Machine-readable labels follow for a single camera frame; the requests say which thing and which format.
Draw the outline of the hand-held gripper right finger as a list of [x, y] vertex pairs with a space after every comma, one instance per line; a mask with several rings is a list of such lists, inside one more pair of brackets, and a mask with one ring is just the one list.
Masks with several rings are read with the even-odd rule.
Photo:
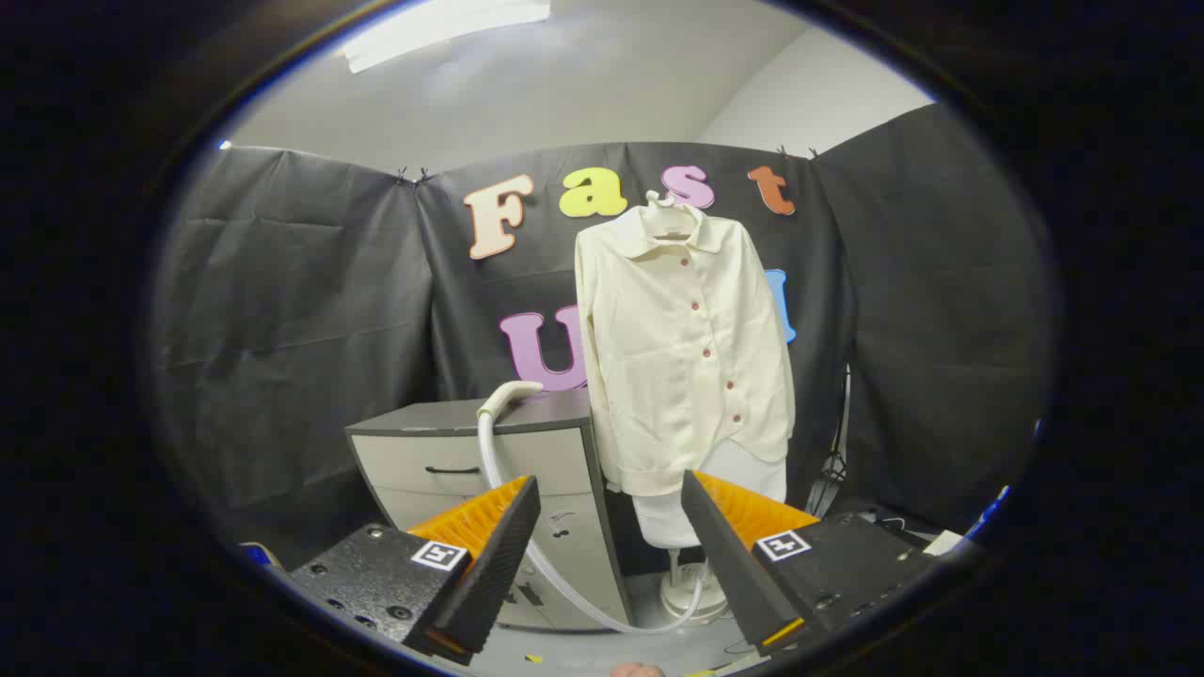
[[821, 520], [700, 471], [681, 479], [681, 510], [762, 657], [843, 638], [939, 563], [855, 513]]

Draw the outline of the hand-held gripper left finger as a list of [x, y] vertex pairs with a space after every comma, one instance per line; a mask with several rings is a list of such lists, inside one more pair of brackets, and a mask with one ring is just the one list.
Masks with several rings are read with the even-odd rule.
[[420, 526], [362, 526], [289, 575], [348, 620], [468, 666], [498, 622], [539, 514], [538, 479], [521, 476]]

